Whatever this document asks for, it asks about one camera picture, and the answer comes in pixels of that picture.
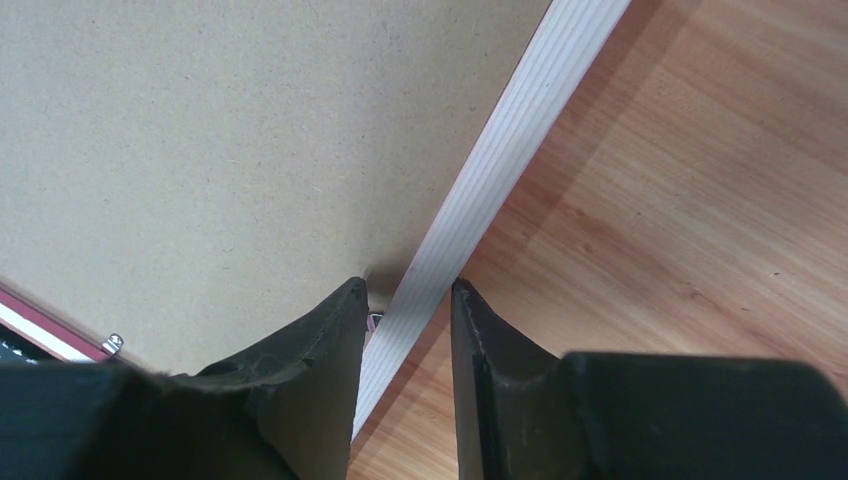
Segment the white edge banding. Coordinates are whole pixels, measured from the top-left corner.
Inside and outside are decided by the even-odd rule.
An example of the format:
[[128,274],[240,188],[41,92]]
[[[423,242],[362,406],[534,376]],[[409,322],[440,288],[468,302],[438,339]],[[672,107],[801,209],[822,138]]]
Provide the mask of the white edge banding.
[[362,429],[630,0],[553,0],[362,355]]
[[47,330],[44,330],[38,325],[20,316],[18,312],[2,303],[0,303],[0,319],[2,319],[3,323],[10,329],[14,330],[18,335],[23,336],[65,361],[77,363],[90,363],[94,361],[91,357],[63,342],[62,339],[56,337]]

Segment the screw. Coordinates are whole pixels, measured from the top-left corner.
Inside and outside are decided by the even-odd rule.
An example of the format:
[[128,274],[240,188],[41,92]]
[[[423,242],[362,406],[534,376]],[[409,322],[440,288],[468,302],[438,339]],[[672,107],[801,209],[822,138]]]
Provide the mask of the screw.
[[112,335],[109,335],[109,338],[107,338],[105,342],[103,342],[100,349],[106,352],[110,357],[114,357],[123,346],[124,339],[117,333],[113,333]]

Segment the red edge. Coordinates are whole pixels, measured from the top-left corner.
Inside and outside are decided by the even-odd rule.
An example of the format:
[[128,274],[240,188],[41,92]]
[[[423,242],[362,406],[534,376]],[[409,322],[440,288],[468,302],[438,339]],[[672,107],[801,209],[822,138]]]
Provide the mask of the red edge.
[[102,362],[109,358],[106,353],[100,350],[99,345],[92,343],[85,337],[59,323],[58,320],[55,320],[37,310],[35,307],[15,296],[15,294],[6,290],[6,288],[2,285],[0,285],[0,303],[6,305],[6,307],[10,310],[15,311],[18,315],[26,318],[30,322],[50,332],[51,335],[59,340],[76,348],[80,353],[91,358],[95,362]]

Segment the wooden floor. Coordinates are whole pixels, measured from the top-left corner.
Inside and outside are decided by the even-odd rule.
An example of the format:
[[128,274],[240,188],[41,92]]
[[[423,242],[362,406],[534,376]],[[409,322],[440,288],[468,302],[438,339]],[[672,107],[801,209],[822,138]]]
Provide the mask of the wooden floor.
[[[844,2],[634,0],[463,275],[551,352],[796,358],[848,392]],[[456,478],[447,329],[350,478]]]

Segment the laminate floor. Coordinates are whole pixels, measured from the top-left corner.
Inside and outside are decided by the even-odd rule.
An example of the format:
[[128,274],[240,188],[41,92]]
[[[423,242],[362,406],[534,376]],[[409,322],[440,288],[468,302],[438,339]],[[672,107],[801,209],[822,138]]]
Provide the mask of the laminate floor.
[[[634,0],[463,275],[554,353],[800,359],[848,392],[848,9]],[[456,478],[446,306],[350,478]]]

